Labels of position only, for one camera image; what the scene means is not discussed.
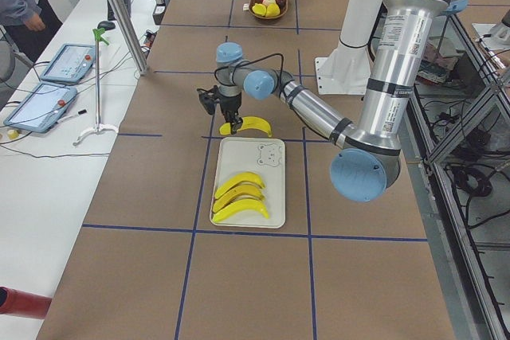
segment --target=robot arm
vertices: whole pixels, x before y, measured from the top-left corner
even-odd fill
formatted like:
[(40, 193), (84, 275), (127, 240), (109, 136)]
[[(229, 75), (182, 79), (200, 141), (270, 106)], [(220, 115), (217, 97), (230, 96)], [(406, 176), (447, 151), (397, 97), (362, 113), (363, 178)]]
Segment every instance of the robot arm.
[[(240, 45), (224, 43), (217, 50), (217, 94), (233, 133), (234, 123), (227, 119), (224, 107), (241, 105), (242, 89), (259, 100), (278, 96), (310, 128), (343, 148), (331, 165), (331, 181), (342, 195), (355, 201), (377, 198), (397, 179), (401, 149), (397, 131), (413, 92), (432, 20), (442, 12), (462, 10), (467, 0), (384, 0), (384, 4), (386, 21), (357, 125), (289, 73), (250, 64)], [(237, 109), (229, 111), (232, 113), (237, 114)]]

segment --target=table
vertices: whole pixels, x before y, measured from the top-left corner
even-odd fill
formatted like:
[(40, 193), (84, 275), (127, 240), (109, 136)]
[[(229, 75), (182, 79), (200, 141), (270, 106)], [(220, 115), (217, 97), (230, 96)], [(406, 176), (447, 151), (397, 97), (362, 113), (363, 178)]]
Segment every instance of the table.
[[(131, 21), (137, 36), (147, 29), (156, 31), (152, 20), (152, 0), (131, 0)], [(64, 43), (94, 44), (92, 28), (106, 18), (106, 0), (80, 0), (58, 34), (40, 57), (48, 61)], [(103, 47), (101, 68), (110, 69), (129, 58), (120, 29), (108, 31), (110, 47)], [(44, 67), (38, 66), (41, 72)], [(129, 59), (119, 69), (101, 80), (103, 120), (119, 125), (137, 84), (136, 66)], [(37, 84), (30, 71), (11, 100), (23, 100)], [(79, 91), (95, 84), (94, 80), (78, 86)], [(8, 147), (35, 155), (106, 154), (89, 157), (31, 158), (0, 148), (3, 207), (0, 212), (1, 285), (53, 296), (73, 248), (84, 215), (112, 149), (116, 135), (107, 132), (86, 138), (78, 147), (73, 141), (94, 124), (94, 87), (82, 92), (68, 115), (86, 108), (88, 113), (69, 119), (43, 135), (31, 136)], [(12, 108), (0, 112), (3, 121)], [(8, 141), (7, 128), (0, 128), (2, 142)], [(41, 320), (0, 316), (0, 338), (34, 339)]]
[[(314, 58), (336, 47), (347, 5), (290, 0), (262, 24), (245, 2), (171, 0), (37, 338), (454, 339), (405, 163), (378, 200), (342, 198), (328, 179), (338, 150), (276, 98), (245, 97), (241, 113), (285, 142), (285, 225), (209, 222), (222, 121), (195, 89), (214, 83), (216, 47), (283, 53), (316, 91)], [(358, 96), (324, 98), (357, 120)]]

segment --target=toy banana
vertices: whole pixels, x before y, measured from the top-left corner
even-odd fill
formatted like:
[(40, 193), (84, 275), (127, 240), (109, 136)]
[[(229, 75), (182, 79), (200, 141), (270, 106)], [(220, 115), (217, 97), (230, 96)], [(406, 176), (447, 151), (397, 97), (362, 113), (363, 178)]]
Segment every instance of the toy banana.
[(243, 173), (234, 175), (228, 181), (223, 183), (223, 185), (219, 186), (216, 190), (216, 193), (214, 193), (214, 199), (219, 199), (224, 193), (239, 185), (240, 183), (253, 183), (255, 186), (258, 186), (261, 189), (265, 188), (264, 181), (262, 181), (260, 175), (252, 173), (251, 171), (245, 171)]
[(226, 218), (232, 217), (234, 214), (245, 210), (255, 210), (262, 214), (265, 218), (269, 219), (268, 210), (265, 208), (263, 202), (257, 199), (247, 198), (234, 201), (230, 205), (227, 205), (223, 209), (219, 210), (213, 215), (213, 223), (221, 222)]
[[(271, 131), (271, 125), (260, 117), (254, 116), (246, 116), (242, 118), (242, 125), (237, 131), (245, 131), (246, 129), (258, 129), (259, 131), (263, 131), (268, 135), (268, 137), (273, 137), (273, 132)], [(220, 135), (229, 135), (230, 132), (230, 124), (224, 123), (220, 126)]]
[(239, 197), (247, 197), (257, 199), (259, 201), (264, 201), (264, 194), (262, 194), (262, 191), (257, 186), (249, 183), (245, 185), (238, 185), (224, 193), (213, 204), (213, 213), (217, 213), (219, 210), (227, 206), (231, 201)]

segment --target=brown table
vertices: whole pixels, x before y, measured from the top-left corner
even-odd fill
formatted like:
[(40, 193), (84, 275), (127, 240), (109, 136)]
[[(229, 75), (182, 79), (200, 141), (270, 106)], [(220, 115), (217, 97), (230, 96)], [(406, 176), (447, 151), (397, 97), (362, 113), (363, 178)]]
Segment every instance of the brown table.
[[(328, 176), (338, 149), (276, 97), (241, 114), (285, 142), (284, 226), (209, 221), (222, 121), (195, 89), (214, 84), (216, 47), (283, 53), (316, 91), (347, 1), (290, 0), (264, 23), (248, 0), (171, 0), (39, 340), (455, 338), (405, 163), (376, 201), (346, 200)], [(358, 119), (359, 96), (324, 98)]]

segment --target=hand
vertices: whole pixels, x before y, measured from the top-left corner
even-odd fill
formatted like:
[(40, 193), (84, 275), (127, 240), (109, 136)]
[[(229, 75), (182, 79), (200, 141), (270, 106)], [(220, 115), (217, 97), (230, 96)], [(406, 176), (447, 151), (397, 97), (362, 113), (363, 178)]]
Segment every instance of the hand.
[(33, 13), (33, 16), (25, 21), (26, 27), (34, 32), (42, 31), (44, 28), (46, 28), (45, 23), (42, 21), (41, 17), (37, 13)]

